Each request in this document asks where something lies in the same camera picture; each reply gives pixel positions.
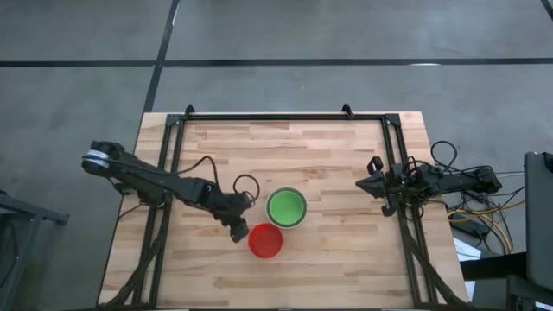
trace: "metal stand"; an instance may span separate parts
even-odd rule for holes
[[[16,291],[21,282],[25,266],[31,258],[41,222],[47,219],[52,220],[56,225],[65,225],[69,215],[25,203],[8,196],[4,192],[0,192],[0,208],[12,212],[0,214],[1,217],[23,216],[28,219],[30,223],[27,236],[23,240],[23,244],[19,247],[18,254],[15,254],[15,262],[10,269],[10,274],[7,276],[5,284],[0,288],[0,310],[10,310],[14,298],[16,297]]]
[[[386,157],[390,165],[396,163],[394,156],[392,142],[391,142],[391,128],[394,129],[397,138],[397,144],[399,147],[399,153],[401,163],[405,165],[408,162],[407,149],[404,141],[404,134],[402,132],[401,120],[398,114],[354,114],[351,107],[345,104],[342,107],[341,112],[337,113],[276,113],[276,114],[196,114],[194,113],[193,106],[189,105],[186,112],[182,115],[170,114],[167,115],[165,123],[165,131],[163,133],[162,148],[160,151],[160,158],[158,162],[159,168],[165,167],[169,138],[171,136],[171,130],[174,127],[178,127],[178,132],[175,139],[175,152],[173,154],[173,161],[171,165],[171,171],[175,172],[179,164],[179,155],[181,153],[182,140],[184,137],[184,127],[187,121],[233,121],[233,120],[264,120],[264,121],[278,121],[278,120],[326,120],[326,121],[345,121],[345,120],[365,120],[380,122],[383,131],[383,137],[385,142]],[[131,276],[137,277],[139,275],[138,282],[128,282],[125,287],[131,286],[131,290],[134,292],[131,304],[123,305],[102,305],[100,309],[152,309],[156,308],[157,296],[159,293],[159,283],[161,280],[163,254],[165,251],[165,241],[168,236],[168,223],[170,219],[172,196],[168,195],[165,205],[162,208],[162,223],[158,236],[153,243],[152,240],[154,222],[156,220],[156,208],[150,208],[148,220],[146,222],[146,231],[144,233],[143,248],[141,252],[140,264],[137,270]],[[407,226],[406,207],[403,206],[397,210],[397,217],[399,222],[399,229],[402,235],[405,264],[407,266],[407,275],[410,282],[410,291],[413,304],[415,308],[421,309],[444,309],[444,310],[456,310],[456,309],[476,309],[469,307],[468,305],[443,305],[438,304],[437,294],[435,292],[435,284],[437,282],[441,285],[441,288],[445,286],[445,282],[437,275],[435,270],[429,263],[428,249],[426,240],[423,233],[423,224],[417,210],[413,212],[413,223],[415,227],[415,237],[410,234],[409,227]],[[416,278],[415,260],[416,257],[422,264],[425,287],[429,293],[429,301],[423,302],[421,299],[421,293],[419,284]],[[149,263],[156,257],[154,265],[154,273],[152,276],[152,283],[149,291],[148,302],[142,302],[143,292],[143,273],[148,267]]]

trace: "bowl rim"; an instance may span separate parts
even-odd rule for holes
[[[293,192],[294,194],[297,194],[300,197],[300,199],[302,200],[302,203],[303,203],[302,216],[295,223],[290,224],[290,225],[283,225],[283,224],[278,223],[270,215],[270,212],[269,212],[270,201],[272,200],[272,198],[276,194],[279,194],[279,193],[284,192],[284,191],[290,191],[290,192]],[[269,194],[269,197],[267,198],[267,202],[265,203],[265,212],[267,213],[267,218],[269,218],[269,221],[273,225],[276,225],[277,227],[282,228],[282,229],[291,229],[291,228],[299,226],[303,222],[303,220],[305,219],[305,216],[308,213],[308,202],[305,200],[305,197],[303,196],[303,194],[299,190],[297,190],[295,188],[292,188],[292,187],[280,187],[277,190],[273,191],[271,194]]]

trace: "black metal frame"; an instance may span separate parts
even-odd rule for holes
[[[22,246],[15,258],[11,272],[6,279],[6,283],[0,288],[0,310],[11,310],[16,292],[21,283],[23,271],[32,256],[33,247],[35,247],[36,236],[43,220],[51,220],[56,225],[65,225],[69,214],[57,213],[44,207],[34,206],[24,201],[10,197],[0,191],[0,208],[10,211],[8,214],[0,214],[0,217],[21,216],[28,220],[30,225],[27,235],[23,239]]]
[[[162,146],[160,150],[160,156],[158,161],[159,168],[165,168],[169,138],[174,127],[178,127],[178,132],[175,139],[175,151],[173,154],[173,161],[171,165],[171,171],[175,172],[179,165],[179,154],[181,152],[182,141],[184,138],[185,123],[187,121],[235,121],[235,120],[263,120],[263,121],[278,121],[278,120],[327,120],[327,121],[344,121],[344,120],[365,120],[365,121],[378,121],[381,123],[386,158],[389,164],[396,163],[396,157],[393,151],[393,145],[391,140],[391,129],[394,129],[396,133],[397,144],[399,148],[399,157],[401,163],[404,165],[407,163],[407,149],[404,141],[404,134],[402,131],[401,120],[396,113],[382,113],[382,114],[354,114],[351,107],[348,104],[344,104],[341,112],[336,113],[267,113],[267,114],[201,114],[195,113],[193,106],[189,105],[184,114],[168,114],[165,123],[165,130],[163,132]],[[123,306],[113,306],[103,309],[152,309],[156,307],[157,296],[159,293],[159,283],[161,280],[163,254],[165,251],[165,240],[168,235],[168,225],[170,221],[172,196],[168,196],[165,206],[161,208],[162,223],[158,234],[163,236],[163,243],[161,249],[156,254],[156,262],[154,265],[152,283],[149,291],[148,302],[142,302],[143,292],[143,279],[135,287],[131,304]],[[143,238],[143,246],[141,251],[140,263],[146,260],[147,254],[150,250],[150,244],[153,238],[154,223],[156,222],[156,211],[159,208],[151,207],[149,210],[148,218],[146,221],[145,233]],[[412,211],[412,218],[415,228],[416,241],[422,250],[424,256],[428,258],[428,249],[426,240],[423,233],[423,224],[419,217],[418,211]],[[402,238],[410,235],[409,228],[407,226],[407,211],[404,208],[397,210],[397,216],[399,219],[399,228]],[[415,261],[411,250],[403,243],[405,264],[407,266],[407,275],[410,282],[410,291],[413,304],[415,308],[427,308],[430,306],[439,306],[440,308],[448,308],[446,305],[437,304],[437,295],[435,292],[435,285],[431,282],[429,276],[425,275],[425,285],[427,292],[429,293],[429,302],[422,302],[419,284],[416,279]]]

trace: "green bowl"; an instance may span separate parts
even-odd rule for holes
[[[308,205],[302,193],[291,187],[282,187],[270,194],[266,212],[273,225],[290,229],[305,219]]]

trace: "butcher block surface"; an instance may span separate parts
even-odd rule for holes
[[[420,112],[400,112],[408,154],[432,162]],[[138,158],[157,164],[165,113],[147,113],[137,140]],[[381,156],[378,121],[200,121],[185,123],[179,169],[210,155],[224,192],[241,174],[257,178],[261,192],[244,214],[250,229],[268,222],[268,195],[280,187],[301,191],[308,214],[283,230],[283,248],[271,259],[251,254],[247,238],[234,244],[229,229],[209,213],[174,200],[163,263],[159,308],[404,308],[412,301],[397,215],[384,217],[382,200],[355,187],[366,165]],[[168,164],[173,155],[172,136]],[[399,158],[397,145],[396,158]],[[213,179],[208,162],[186,174]],[[243,179],[239,190],[256,191]],[[125,197],[121,213],[138,203]],[[148,207],[119,221],[99,301],[109,301],[137,266]],[[452,290],[467,299],[443,205],[428,204],[423,227],[430,261]],[[148,298],[151,269],[144,285]],[[421,291],[423,274],[417,269]]]

